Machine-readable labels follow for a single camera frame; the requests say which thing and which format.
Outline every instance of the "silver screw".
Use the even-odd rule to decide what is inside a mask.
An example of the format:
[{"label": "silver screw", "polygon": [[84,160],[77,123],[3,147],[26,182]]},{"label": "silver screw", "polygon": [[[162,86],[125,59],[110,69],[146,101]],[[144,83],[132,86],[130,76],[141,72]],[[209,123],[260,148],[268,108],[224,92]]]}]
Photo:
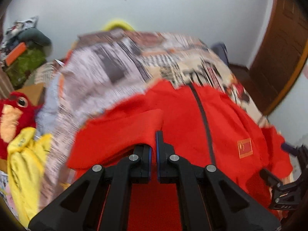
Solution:
[{"label": "silver screw", "polygon": [[172,161],[178,161],[180,159],[180,157],[178,155],[170,155],[169,159]]},{"label": "silver screw", "polygon": [[207,165],[206,170],[213,173],[216,171],[216,167],[214,165]]},{"label": "silver screw", "polygon": [[93,167],[92,167],[92,170],[94,171],[94,172],[99,172],[99,171],[101,171],[102,170],[102,166],[101,165],[98,165],[98,164],[96,164],[96,165],[94,165]]},{"label": "silver screw", "polygon": [[136,160],[138,160],[139,156],[133,154],[133,155],[130,155],[128,158],[129,158],[131,161],[136,161]]}]

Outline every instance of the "patterned blanket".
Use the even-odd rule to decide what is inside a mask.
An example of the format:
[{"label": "patterned blanket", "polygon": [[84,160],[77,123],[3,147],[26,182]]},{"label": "patterned blanket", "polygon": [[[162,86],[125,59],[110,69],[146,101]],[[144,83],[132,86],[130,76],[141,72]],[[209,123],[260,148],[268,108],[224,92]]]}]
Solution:
[{"label": "patterned blanket", "polygon": [[59,108],[42,180],[40,206],[65,187],[65,166],[77,131],[87,119],[144,91],[158,79],[175,89],[188,82],[226,92],[260,126],[267,123],[230,69],[198,38],[171,33],[98,32],[80,36],[61,69]]}]

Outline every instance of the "brown wooden door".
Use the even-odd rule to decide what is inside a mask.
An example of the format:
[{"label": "brown wooden door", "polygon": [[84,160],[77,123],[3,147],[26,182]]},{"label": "brown wooden door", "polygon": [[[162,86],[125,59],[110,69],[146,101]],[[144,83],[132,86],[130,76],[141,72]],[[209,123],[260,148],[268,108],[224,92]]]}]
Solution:
[{"label": "brown wooden door", "polygon": [[295,70],[303,67],[308,38],[308,22],[293,0],[275,0],[272,17],[262,46],[249,71],[268,101],[269,113],[282,100]]}]

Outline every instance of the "door frame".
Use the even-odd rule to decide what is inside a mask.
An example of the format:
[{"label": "door frame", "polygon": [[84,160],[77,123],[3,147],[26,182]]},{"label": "door frame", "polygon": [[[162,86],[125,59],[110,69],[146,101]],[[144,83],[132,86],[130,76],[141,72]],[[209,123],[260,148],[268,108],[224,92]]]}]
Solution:
[{"label": "door frame", "polygon": [[[253,64],[251,65],[250,69],[253,68],[253,66],[255,65],[255,63],[258,59],[260,52],[265,48],[265,42],[266,42],[267,38],[269,37],[270,30],[273,26],[274,16],[275,16],[275,13],[276,13],[276,8],[277,8],[277,2],[278,2],[278,0],[274,0],[274,2],[273,2],[273,8],[272,8],[271,16],[270,16],[270,19],[269,19],[270,20],[269,25],[267,26],[266,32],[264,34],[263,41],[261,43],[259,51],[258,51],[258,53],[255,57]],[[290,79],[285,84],[284,88],[279,92],[277,97],[273,100],[273,102],[262,112],[263,115],[265,115],[265,116],[269,115],[281,103],[281,101],[285,98],[285,96],[291,90],[292,86],[295,84],[297,78],[301,74],[301,71],[305,66],[307,58],[308,58],[308,40],[307,40],[306,45],[304,47],[301,58],[299,59]]]}]

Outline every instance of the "red plush toy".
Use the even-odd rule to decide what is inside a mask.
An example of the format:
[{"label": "red plush toy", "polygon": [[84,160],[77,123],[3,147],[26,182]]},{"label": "red plush toy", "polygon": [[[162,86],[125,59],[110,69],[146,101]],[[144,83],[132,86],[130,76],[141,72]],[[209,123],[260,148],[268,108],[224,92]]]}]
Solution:
[{"label": "red plush toy", "polygon": [[0,158],[7,159],[7,146],[25,127],[36,127],[33,106],[27,96],[12,92],[8,99],[0,100]]}]

